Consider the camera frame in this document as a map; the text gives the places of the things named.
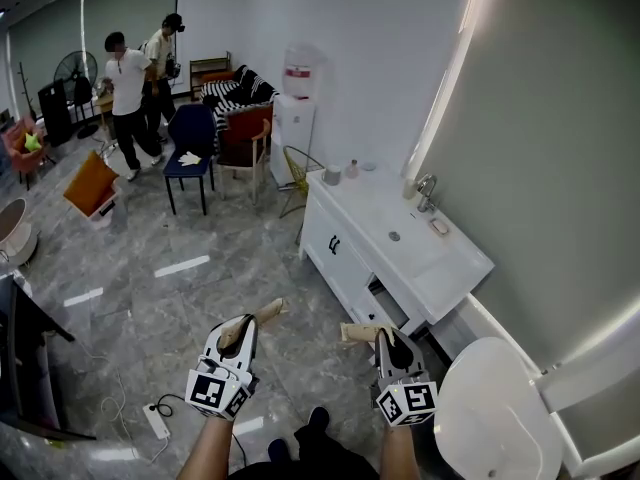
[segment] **man in white shirt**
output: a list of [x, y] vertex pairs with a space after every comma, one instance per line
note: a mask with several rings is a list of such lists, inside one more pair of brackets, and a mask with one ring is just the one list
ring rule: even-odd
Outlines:
[[162, 148], [148, 133], [142, 103], [142, 86], [147, 71], [153, 71], [151, 61], [138, 50], [125, 46], [122, 32], [109, 34], [104, 48], [111, 54], [105, 67], [105, 83], [113, 92], [113, 124], [120, 149], [124, 154], [133, 181], [140, 173], [140, 162], [133, 147], [133, 138], [145, 153], [153, 157], [151, 165], [162, 160]]
[[177, 13], [169, 14], [162, 22], [160, 28], [151, 39], [147, 41], [144, 54], [156, 68], [157, 80], [151, 78], [144, 84], [145, 107], [149, 134], [160, 141], [158, 127], [160, 126], [160, 113], [169, 122], [176, 113], [171, 96], [171, 87], [167, 78], [167, 57], [171, 54], [171, 36], [176, 32], [182, 32], [182, 16]]

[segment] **standing fan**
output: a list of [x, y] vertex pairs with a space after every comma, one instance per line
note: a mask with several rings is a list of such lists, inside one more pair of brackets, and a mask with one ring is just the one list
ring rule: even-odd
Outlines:
[[95, 57], [89, 52], [85, 52], [84, 58], [86, 59], [86, 71], [83, 54], [81, 51], [76, 51], [62, 59], [56, 68], [55, 75], [53, 75], [54, 82], [62, 80], [67, 101], [73, 102], [76, 122], [78, 121], [78, 107], [80, 107], [84, 127], [78, 132], [79, 139], [93, 135], [98, 130], [98, 125], [87, 124], [87, 118], [84, 115], [85, 103], [91, 103], [91, 114], [96, 115], [93, 108], [93, 85], [98, 76], [98, 64]]

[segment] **white toilet seat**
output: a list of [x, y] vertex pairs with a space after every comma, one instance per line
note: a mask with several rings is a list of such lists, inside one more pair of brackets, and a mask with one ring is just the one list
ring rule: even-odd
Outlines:
[[517, 352], [482, 338], [451, 365], [435, 415], [443, 458], [466, 480], [552, 480], [562, 441]]

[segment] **bathroom vanity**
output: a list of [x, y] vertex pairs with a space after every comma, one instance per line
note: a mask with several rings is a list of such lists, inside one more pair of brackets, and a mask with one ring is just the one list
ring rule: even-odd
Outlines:
[[[435, 324], [493, 268], [441, 211], [420, 213], [402, 198], [402, 180], [378, 167], [343, 176], [307, 174], [309, 197], [300, 241], [356, 323], [391, 324], [410, 335]], [[437, 219], [448, 232], [430, 225]]]

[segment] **small bottle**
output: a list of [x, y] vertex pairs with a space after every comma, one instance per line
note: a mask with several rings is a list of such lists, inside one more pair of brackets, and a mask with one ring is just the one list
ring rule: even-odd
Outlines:
[[358, 161], [357, 160], [351, 160], [351, 163], [349, 165], [347, 165], [347, 168], [344, 170], [344, 175], [347, 178], [357, 178], [358, 177], [358, 173], [360, 172], [358, 169]]

